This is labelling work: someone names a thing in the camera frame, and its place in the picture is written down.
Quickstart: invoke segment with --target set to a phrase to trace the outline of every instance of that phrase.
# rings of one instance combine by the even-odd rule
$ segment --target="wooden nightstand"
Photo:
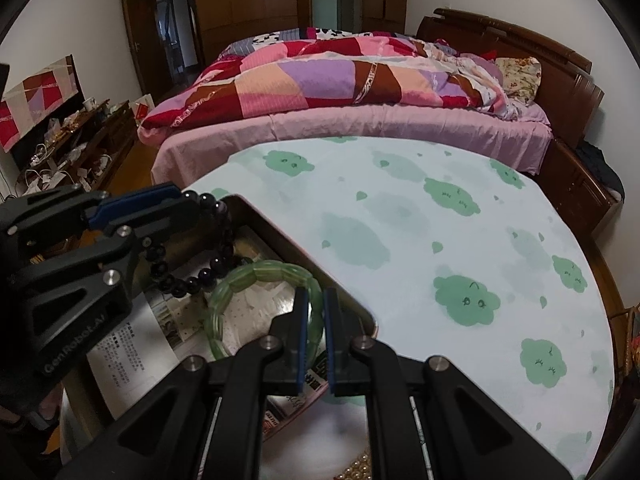
[[[558,138],[549,144],[535,181],[578,240],[608,221],[619,204]]]

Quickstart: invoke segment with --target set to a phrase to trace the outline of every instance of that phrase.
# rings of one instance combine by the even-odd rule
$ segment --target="bed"
[[[431,43],[444,38],[459,52],[480,54],[495,50],[500,57],[536,57],[542,65],[543,76],[535,102],[546,113],[548,122],[527,118],[506,121],[460,108],[361,104],[222,121],[170,136],[149,135],[141,128],[140,139],[159,146],[152,168],[153,180],[156,183],[173,181],[187,187],[224,164],[231,154],[271,140],[401,137],[481,153],[518,171],[537,175],[538,183],[559,212],[561,207],[567,208],[573,200],[570,194],[575,193],[575,186],[571,182],[558,185],[558,174],[566,170],[569,156],[558,156],[558,150],[570,152],[577,146],[603,97],[602,90],[589,76],[591,62],[556,41],[511,23],[451,9],[436,9],[434,14],[435,17],[422,20],[416,35],[418,40]],[[596,183],[592,184],[597,192],[591,191],[591,194],[604,209],[605,203],[610,205],[610,197]],[[574,229],[567,215],[561,212],[578,234],[579,228]],[[586,229],[592,229],[592,223]]]

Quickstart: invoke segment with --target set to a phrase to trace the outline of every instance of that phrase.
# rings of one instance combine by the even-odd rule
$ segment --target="floral pillow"
[[[502,88],[508,97],[526,105],[531,104],[542,81],[540,62],[535,57],[499,57],[495,65],[502,72]]]

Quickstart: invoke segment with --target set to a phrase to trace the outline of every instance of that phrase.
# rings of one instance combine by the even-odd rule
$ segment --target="round table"
[[[254,146],[190,189],[243,196],[398,355],[448,357],[574,477],[588,471],[613,394],[610,331],[532,180],[442,144],[334,137]],[[366,438],[363,402],[327,395],[265,443],[261,477],[331,478]]]

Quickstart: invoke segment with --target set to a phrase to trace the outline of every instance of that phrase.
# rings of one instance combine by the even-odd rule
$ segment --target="television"
[[[0,144],[19,170],[28,167],[44,142],[50,119],[82,108],[84,95],[73,56],[65,56],[6,91],[0,102]]]

